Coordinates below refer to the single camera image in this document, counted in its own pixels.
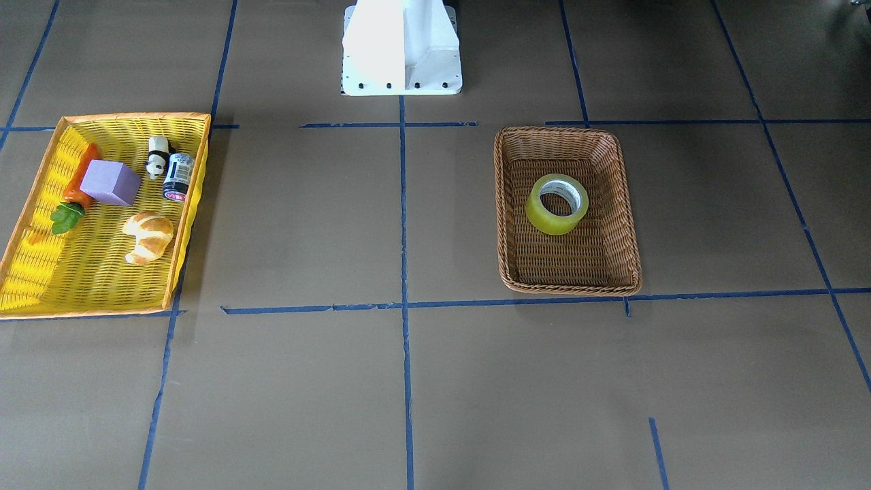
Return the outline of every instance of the yellow woven tray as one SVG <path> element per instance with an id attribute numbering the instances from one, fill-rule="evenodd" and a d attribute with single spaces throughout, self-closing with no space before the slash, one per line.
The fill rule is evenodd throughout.
<path id="1" fill-rule="evenodd" d="M 63 117 L 0 262 L 0 317 L 30 318 L 167 310 L 179 280 L 193 217 L 206 176 L 211 116 L 195 112 L 132 112 Z M 166 136 L 176 151 L 195 155 L 184 203 L 163 198 L 163 179 L 148 178 L 148 138 Z M 122 161 L 142 177 L 131 207 L 95 202 L 71 231 L 51 234 L 49 216 L 78 165 L 95 143 L 105 160 Z M 134 237 L 121 233 L 136 213 L 154 211 L 175 227 L 166 252 L 145 266 L 124 256 Z"/>

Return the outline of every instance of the floor tile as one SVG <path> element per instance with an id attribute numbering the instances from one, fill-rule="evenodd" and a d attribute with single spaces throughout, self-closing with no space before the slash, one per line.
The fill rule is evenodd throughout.
<path id="1" fill-rule="evenodd" d="M 10 133 L 0 152 L 0 174 L 3 176 L 0 179 L 0 196 L 3 196 L 3 205 L 0 206 L 0 244 L 3 249 L 27 202 L 27 195 L 50 139 L 51 131 Z"/>
<path id="2" fill-rule="evenodd" d="M 871 367 L 871 295 L 838 295 L 838 304 L 867 369 Z"/>
<path id="3" fill-rule="evenodd" d="M 607 126 L 652 294 L 824 288 L 756 125 Z"/>
<path id="4" fill-rule="evenodd" d="M 167 319 L 0 323 L 3 487 L 135 488 Z"/>
<path id="5" fill-rule="evenodd" d="M 659 487 L 648 417 L 675 488 L 851 488 L 871 476 L 868 392 L 827 296 L 620 313 L 411 310 L 415 486 Z"/>
<path id="6" fill-rule="evenodd" d="M 835 288 L 871 286 L 871 125 L 770 125 Z"/>
<path id="7" fill-rule="evenodd" d="M 850 2 L 718 2 L 768 119 L 871 118 L 871 29 Z"/>
<path id="8" fill-rule="evenodd" d="M 398 130 L 243 127 L 213 149 L 183 309 L 401 300 Z"/>
<path id="9" fill-rule="evenodd" d="M 9 118 L 27 69 L 37 52 L 45 24 L 51 14 L 51 0 L 34 2 L 0 2 L 0 124 Z"/>
<path id="10" fill-rule="evenodd" d="M 613 384 L 632 325 L 617 303 L 411 310 L 415 488 L 656 487 L 647 407 Z"/>
<path id="11" fill-rule="evenodd" d="M 396 310 L 179 319 L 149 488 L 405 487 Z"/>
<path id="12" fill-rule="evenodd" d="M 499 127 L 406 131 L 408 298 L 499 299 L 493 140 Z"/>
<path id="13" fill-rule="evenodd" d="M 871 410 L 828 295 L 633 303 L 638 389 L 675 488 L 871 480 Z"/>
<path id="14" fill-rule="evenodd" d="M 351 0 L 258 2 L 239 9 L 218 122 L 246 126 L 399 122 L 396 97 L 341 95 Z"/>
<path id="15" fill-rule="evenodd" d="M 581 119 L 556 2 L 460 2 L 456 22 L 463 91 L 407 97 L 409 122 Z"/>
<path id="16" fill-rule="evenodd" d="M 62 2 L 16 117 L 209 112 L 230 2 Z"/>
<path id="17" fill-rule="evenodd" d="M 591 119 L 756 118 L 708 2 L 566 2 Z"/>

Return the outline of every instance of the basket rim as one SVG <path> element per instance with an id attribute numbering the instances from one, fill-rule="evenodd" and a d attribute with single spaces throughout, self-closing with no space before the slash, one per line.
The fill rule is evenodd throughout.
<path id="1" fill-rule="evenodd" d="M 618 185 L 620 191 L 624 194 L 626 202 L 622 206 L 622 212 L 625 214 L 628 233 L 631 238 L 631 261 L 634 268 L 632 279 L 633 282 L 621 286 L 570 286 L 564 284 L 532 284 L 522 282 L 513 277 L 510 273 L 510 264 L 508 263 L 508 234 L 504 217 L 507 216 L 508 205 L 505 199 L 505 164 L 503 157 L 503 142 L 506 136 L 514 133 L 563 133 L 575 136 L 592 136 L 598 135 L 608 138 L 617 148 L 618 161 L 622 167 L 622 178 L 619 179 Z M 496 239 L 497 239 L 497 255 L 499 259 L 499 275 L 505 285 L 512 290 L 532 293 L 532 294 L 563 294 L 573 296 L 632 296 L 641 290 L 641 259 L 638 252 L 638 238 L 635 232 L 635 221 L 632 217 L 631 202 L 629 198 L 629 188 L 625 176 L 625 162 L 623 159 L 623 150 L 620 142 L 614 134 L 601 129 L 577 128 L 577 127 L 553 127 L 553 126 L 507 126 L 500 129 L 496 133 L 496 138 L 493 143 L 493 161 L 496 174 Z"/>

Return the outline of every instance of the foam block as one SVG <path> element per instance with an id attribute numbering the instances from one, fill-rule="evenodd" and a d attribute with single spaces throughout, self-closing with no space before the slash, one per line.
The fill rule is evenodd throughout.
<path id="1" fill-rule="evenodd" d="M 132 206 L 142 178 L 120 161 L 91 160 L 82 192 L 105 204 Z"/>

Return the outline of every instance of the toy croissant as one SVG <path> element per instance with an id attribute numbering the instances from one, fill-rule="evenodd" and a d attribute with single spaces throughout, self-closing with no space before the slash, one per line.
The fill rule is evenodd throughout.
<path id="1" fill-rule="evenodd" d="M 124 259 L 138 265 L 158 260 L 172 240 L 172 222 L 151 211 L 131 216 L 121 231 L 136 236 L 136 246 Z"/>

